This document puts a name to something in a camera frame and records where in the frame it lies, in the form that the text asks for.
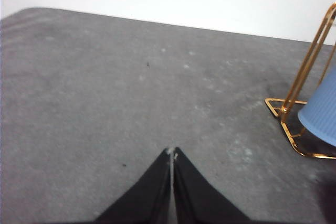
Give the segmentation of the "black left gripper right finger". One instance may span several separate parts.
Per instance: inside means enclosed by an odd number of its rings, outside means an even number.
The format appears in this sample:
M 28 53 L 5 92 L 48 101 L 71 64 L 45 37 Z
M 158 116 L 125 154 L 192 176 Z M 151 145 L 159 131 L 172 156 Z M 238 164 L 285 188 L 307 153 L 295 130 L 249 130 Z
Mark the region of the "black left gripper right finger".
M 173 187 L 178 223 L 272 223 L 252 220 L 217 191 L 177 147 Z

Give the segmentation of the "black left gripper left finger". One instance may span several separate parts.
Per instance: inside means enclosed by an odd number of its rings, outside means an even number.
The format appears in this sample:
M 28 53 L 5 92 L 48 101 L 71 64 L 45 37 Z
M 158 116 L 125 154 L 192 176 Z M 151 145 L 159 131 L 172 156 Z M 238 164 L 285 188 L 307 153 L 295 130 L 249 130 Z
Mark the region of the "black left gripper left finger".
M 91 223 L 168 223 L 171 156 L 165 148 L 139 180 Z

